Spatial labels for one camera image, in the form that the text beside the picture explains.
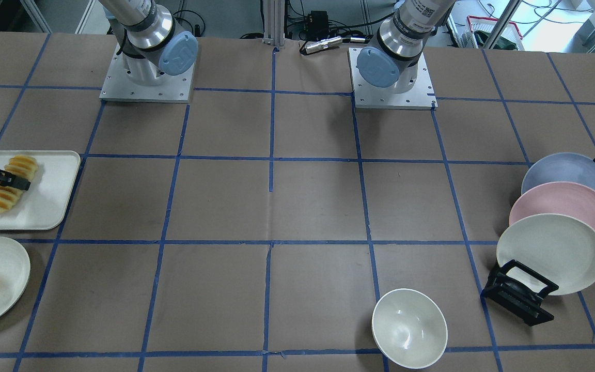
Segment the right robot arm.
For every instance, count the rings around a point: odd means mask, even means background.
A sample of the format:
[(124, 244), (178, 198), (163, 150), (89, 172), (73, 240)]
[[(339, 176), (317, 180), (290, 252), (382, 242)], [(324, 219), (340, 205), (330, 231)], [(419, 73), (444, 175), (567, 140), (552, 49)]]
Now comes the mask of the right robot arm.
[(117, 103), (188, 103), (199, 45), (154, 1), (103, 1), (116, 36), (99, 97)]

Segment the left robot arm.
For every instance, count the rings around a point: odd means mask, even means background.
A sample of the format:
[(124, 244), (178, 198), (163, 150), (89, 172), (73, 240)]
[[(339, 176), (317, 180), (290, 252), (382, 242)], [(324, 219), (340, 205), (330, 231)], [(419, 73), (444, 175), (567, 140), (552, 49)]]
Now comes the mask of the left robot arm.
[(595, 54), (429, 48), (452, 1), (407, 1), (351, 70), (359, 146), (376, 162), (532, 163), (556, 151), (595, 157)]

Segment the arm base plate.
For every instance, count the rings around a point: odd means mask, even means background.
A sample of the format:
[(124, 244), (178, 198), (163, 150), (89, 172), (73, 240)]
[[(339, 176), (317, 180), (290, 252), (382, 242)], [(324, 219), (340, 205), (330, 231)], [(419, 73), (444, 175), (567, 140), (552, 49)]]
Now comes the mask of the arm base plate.
[(360, 48), (349, 49), (350, 77), (354, 87), (354, 101), (358, 109), (413, 109), (437, 108), (436, 94), (425, 55), (416, 66), (404, 70), (391, 87), (375, 87), (367, 82), (356, 67)]
[(118, 54), (119, 45), (102, 83), (99, 98), (120, 103), (184, 103), (192, 98), (197, 61), (179, 75), (167, 75), (146, 59)]

